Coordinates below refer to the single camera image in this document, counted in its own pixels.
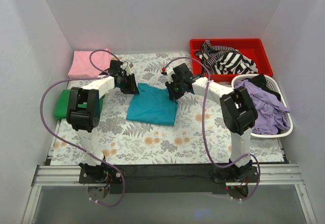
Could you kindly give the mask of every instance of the pink folded cloth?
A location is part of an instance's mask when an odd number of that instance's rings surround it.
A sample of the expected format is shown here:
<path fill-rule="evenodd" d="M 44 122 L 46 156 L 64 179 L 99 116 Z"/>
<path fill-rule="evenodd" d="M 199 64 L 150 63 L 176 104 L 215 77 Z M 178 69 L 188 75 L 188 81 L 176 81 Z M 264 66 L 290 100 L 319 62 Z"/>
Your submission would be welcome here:
<path fill-rule="evenodd" d="M 92 51 L 74 52 L 72 66 L 68 73 L 69 78 L 95 78 L 101 73 L 94 68 L 89 61 L 91 52 Z M 98 51 L 91 56 L 92 62 L 102 70 L 109 68 L 111 58 L 111 54 L 104 51 Z"/>

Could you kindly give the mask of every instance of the white laundry basket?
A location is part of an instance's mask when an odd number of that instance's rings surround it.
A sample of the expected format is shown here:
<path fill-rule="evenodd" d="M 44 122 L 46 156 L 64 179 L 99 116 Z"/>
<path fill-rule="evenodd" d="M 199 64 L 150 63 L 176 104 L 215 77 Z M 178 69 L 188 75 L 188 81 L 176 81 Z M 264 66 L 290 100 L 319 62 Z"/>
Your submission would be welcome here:
<path fill-rule="evenodd" d="M 245 75 L 238 75 L 236 76 L 233 80 L 232 80 L 232 88 L 235 88 L 235 83 L 237 80 L 245 80 L 245 79 L 248 79 L 248 78 L 252 78 L 252 77 L 255 77 L 257 76 L 258 74 L 245 74 Z M 282 93 L 279 89 L 279 86 L 278 84 L 276 83 L 276 81 L 265 75 L 265 78 L 266 78 L 266 86 L 267 88 L 269 88 L 270 90 L 272 91 L 275 91 L 275 92 L 278 92 L 280 95 L 281 95 L 281 102 L 286 106 L 286 103 L 284 101 L 284 98 L 282 96 Z M 281 138 L 281 137 L 285 137 L 285 136 L 288 136 L 292 131 L 293 131 L 293 128 L 294 128 L 294 125 L 293 125 L 293 121 L 291 119 L 291 116 L 289 113 L 285 113 L 284 115 L 284 122 L 286 123 L 286 125 L 290 126 L 290 128 L 288 130 L 280 130 L 280 133 L 279 134 L 276 134 L 276 135 L 259 135 L 259 134 L 251 134 L 252 136 L 254 137 L 257 137 L 257 138 Z"/>

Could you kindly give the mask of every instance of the robotic arm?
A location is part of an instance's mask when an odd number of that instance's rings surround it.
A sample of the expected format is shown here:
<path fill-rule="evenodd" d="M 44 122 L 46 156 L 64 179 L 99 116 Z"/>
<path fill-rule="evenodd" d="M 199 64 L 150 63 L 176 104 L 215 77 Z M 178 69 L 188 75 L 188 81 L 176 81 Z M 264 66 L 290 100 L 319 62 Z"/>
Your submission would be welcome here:
<path fill-rule="evenodd" d="M 124 94 L 139 94 L 134 74 L 131 74 L 131 66 L 127 62 L 112 60 L 108 72 L 110 76 L 100 74 L 100 78 L 81 88 L 70 89 L 67 122 L 72 125 L 80 138 L 82 147 L 98 158 L 103 159 L 103 153 L 99 148 L 97 126 L 100 121 L 100 98 L 108 91 L 116 87 Z M 86 108 L 79 107 L 87 103 Z M 86 167 L 100 165 L 91 156 L 87 155 Z"/>
<path fill-rule="evenodd" d="M 165 83 L 170 100 L 181 98 L 186 92 L 204 96 L 221 105 L 223 120 L 231 132 L 232 153 L 230 163 L 250 151 L 250 134 L 257 119 L 257 111 L 244 87 L 229 88 L 210 82 L 203 75 L 193 75 L 186 64 L 167 68 L 164 72 L 168 81 Z M 232 175 L 242 179 L 251 169 L 252 160 L 246 156 L 232 167 Z"/>

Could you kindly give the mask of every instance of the table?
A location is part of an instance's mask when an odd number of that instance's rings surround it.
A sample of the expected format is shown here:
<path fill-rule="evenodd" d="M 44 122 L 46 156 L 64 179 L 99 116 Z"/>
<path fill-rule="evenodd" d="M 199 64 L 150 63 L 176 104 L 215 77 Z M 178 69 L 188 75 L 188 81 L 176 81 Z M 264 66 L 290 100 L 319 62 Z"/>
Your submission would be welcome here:
<path fill-rule="evenodd" d="M 129 54 L 119 55 L 122 61 L 133 63 L 132 72 L 137 83 L 165 88 L 166 77 L 161 68 L 171 59 L 188 56 L 188 53 Z M 172 65 L 190 60 L 177 60 Z M 91 81 L 73 81 L 71 87 L 80 87 Z M 202 139 L 203 97 L 186 94 L 179 99 L 175 126 L 162 126 L 127 121 L 126 113 L 133 95 L 122 94 L 118 88 L 104 98 L 101 121 L 98 125 L 100 148 L 106 160 L 115 165 L 146 164 L 204 164 L 209 163 Z M 207 100 L 206 135 L 208 148 L 216 162 L 228 162 L 231 154 L 230 133 L 222 119 L 221 107 Z M 71 142 L 79 139 L 65 119 L 59 122 L 58 134 Z M 251 138 L 251 153 L 260 162 L 283 162 L 282 149 L 277 139 Z M 50 165 L 77 165 L 83 162 L 85 153 L 60 140 L 54 141 Z"/>

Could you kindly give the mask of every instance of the folded cloth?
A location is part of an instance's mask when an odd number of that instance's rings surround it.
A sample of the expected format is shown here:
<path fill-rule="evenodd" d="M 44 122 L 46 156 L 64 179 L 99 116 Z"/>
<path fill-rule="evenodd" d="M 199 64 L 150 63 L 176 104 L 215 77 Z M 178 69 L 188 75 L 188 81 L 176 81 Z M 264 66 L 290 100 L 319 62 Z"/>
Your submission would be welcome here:
<path fill-rule="evenodd" d="M 206 40 L 195 55 L 212 74 L 249 74 L 258 73 L 255 62 L 232 47 L 211 45 Z"/>
<path fill-rule="evenodd" d="M 248 80 L 238 80 L 235 83 L 235 88 L 240 86 L 247 89 L 258 113 L 255 126 L 252 128 L 253 133 L 275 135 L 278 134 L 279 129 L 289 129 L 289 125 L 286 125 L 284 120 L 284 114 L 289 112 L 289 110 L 277 100 L 274 94 L 262 90 Z"/>
<path fill-rule="evenodd" d="M 75 51 L 72 66 L 68 73 L 69 78 L 95 78 L 101 72 L 92 66 L 89 56 L 92 51 Z M 92 62 L 100 69 L 105 70 L 110 66 L 111 54 L 98 51 L 91 56 Z"/>
<path fill-rule="evenodd" d="M 135 94 L 127 111 L 127 120 L 158 125 L 174 125 L 177 101 L 170 101 L 167 89 L 139 83 L 140 94 Z"/>
<path fill-rule="evenodd" d="M 56 102 L 56 106 L 54 109 L 54 117 L 57 121 L 67 117 L 68 103 L 69 103 L 69 95 L 70 90 L 65 89 L 62 91 L 58 101 Z M 103 99 L 105 96 L 100 99 L 100 109 L 102 111 L 103 108 Z M 87 104 L 81 104 L 80 107 L 86 108 Z"/>
<path fill-rule="evenodd" d="M 251 82 L 252 84 L 254 84 L 255 86 L 263 89 L 264 91 L 274 94 L 276 96 L 276 98 L 278 99 L 278 101 L 281 101 L 281 95 L 278 92 L 275 92 L 273 90 L 270 90 L 269 88 L 267 88 L 267 82 L 266 82 L 266 78 L 264 76 L 264 74 L 259 74 L 255 77 L 252 77 L 250 79 L 248 79 L 249 82 Z"/>

